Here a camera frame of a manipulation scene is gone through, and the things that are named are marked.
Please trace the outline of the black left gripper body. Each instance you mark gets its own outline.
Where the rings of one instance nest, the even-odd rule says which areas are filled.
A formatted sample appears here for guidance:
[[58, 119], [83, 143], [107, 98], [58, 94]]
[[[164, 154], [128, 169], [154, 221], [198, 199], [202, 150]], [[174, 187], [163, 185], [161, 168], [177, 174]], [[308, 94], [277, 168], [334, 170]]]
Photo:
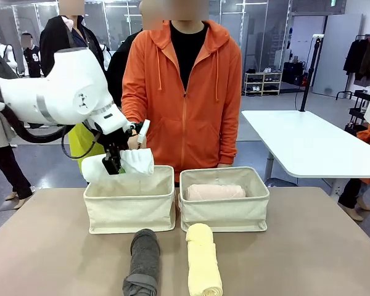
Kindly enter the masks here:
[[120, 151], [129, 149], [129, 139], [135, 135], [138, 135], [141, 131], [141, 128], [142, 123], [131, 122], [128, 126], [119, 128], [110, 134], [101, 134], [97, 140], [97, 143], [102, 145], [105, 151], [108, 150], [114, 155], [119, 155]]

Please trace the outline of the person's right hand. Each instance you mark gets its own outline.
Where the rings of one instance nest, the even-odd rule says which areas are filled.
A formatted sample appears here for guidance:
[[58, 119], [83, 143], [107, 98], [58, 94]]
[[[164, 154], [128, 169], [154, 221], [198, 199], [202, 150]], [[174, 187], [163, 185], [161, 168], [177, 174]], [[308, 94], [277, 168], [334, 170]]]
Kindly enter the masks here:
[[138, 140], [139, 140], [139, 136], [137, 134], [131, 136], [128, 139], [129, 150], [142, 149], [144, 147], [143, 143], [140, 143]]

